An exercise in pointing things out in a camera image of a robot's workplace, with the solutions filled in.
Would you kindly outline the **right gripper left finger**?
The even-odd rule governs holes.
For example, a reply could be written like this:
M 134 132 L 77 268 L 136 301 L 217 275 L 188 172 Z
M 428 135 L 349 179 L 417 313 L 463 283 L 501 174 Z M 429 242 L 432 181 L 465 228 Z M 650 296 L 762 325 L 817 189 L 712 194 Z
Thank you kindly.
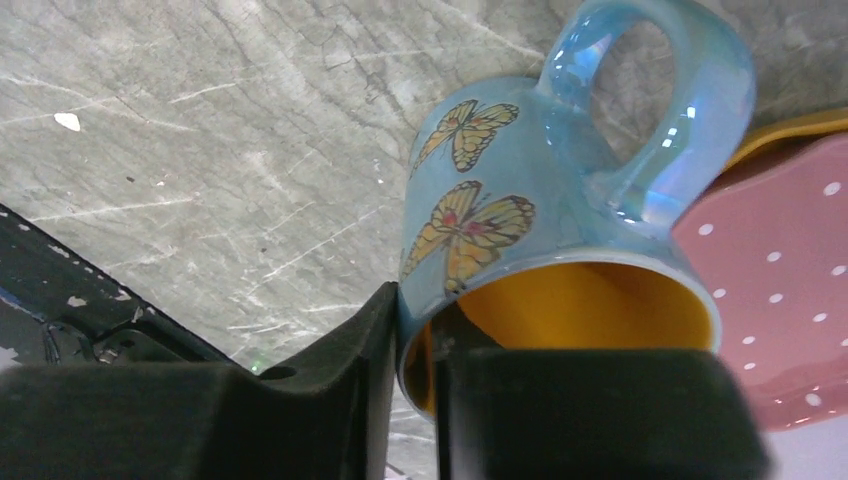
M 397 286 L 255 375 L 223 362 L 20 366 L 1 376 L 5 479 L 380 479 Z

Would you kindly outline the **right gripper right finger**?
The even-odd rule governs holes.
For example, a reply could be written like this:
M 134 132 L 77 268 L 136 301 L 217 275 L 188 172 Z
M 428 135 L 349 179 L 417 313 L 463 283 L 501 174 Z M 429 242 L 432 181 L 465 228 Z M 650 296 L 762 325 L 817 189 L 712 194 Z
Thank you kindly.
M 432 322 L 443 479 L 766 479 L 733 376 L 690 349 L 506 349 L 457 306 Z

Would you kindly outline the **blue butterfly mug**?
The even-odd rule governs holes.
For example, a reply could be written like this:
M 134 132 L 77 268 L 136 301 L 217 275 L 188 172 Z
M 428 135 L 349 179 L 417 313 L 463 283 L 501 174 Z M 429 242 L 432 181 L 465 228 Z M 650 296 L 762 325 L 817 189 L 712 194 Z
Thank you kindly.
M 654 133 L 620 161 L 591 116 L 604 55 L 636 23 L 674 62 Z M 749 48 L 696 1 L 587 1 L 538 78 L 466 86 L 411 150 L 399 268 L 397 376 L 436 415 L 435 330 L 456 308 L 507 349 L 715 352 L 711 291 L 672 230 L 730 160 L 756 100 Z

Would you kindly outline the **pink polka dot plate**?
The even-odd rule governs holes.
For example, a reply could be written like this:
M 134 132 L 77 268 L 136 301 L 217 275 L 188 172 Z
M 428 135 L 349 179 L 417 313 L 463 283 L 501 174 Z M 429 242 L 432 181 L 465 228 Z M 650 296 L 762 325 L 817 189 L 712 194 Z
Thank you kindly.
M 720 311 L 719 354 L 760 425 L 847 412 L 847 137 L 795 139 L 723 173 L 674 228 Z

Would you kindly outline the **yellow polka dot plate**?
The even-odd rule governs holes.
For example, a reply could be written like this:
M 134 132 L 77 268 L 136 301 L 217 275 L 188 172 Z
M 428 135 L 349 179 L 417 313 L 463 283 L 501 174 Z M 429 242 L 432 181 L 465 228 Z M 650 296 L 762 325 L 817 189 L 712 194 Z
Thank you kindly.
M 798 139 L 820 138 L 847 131 L 847 108 L 840 107 L 805 114 L 750 130 L 722 173 L 753 158 L 756 154 Z

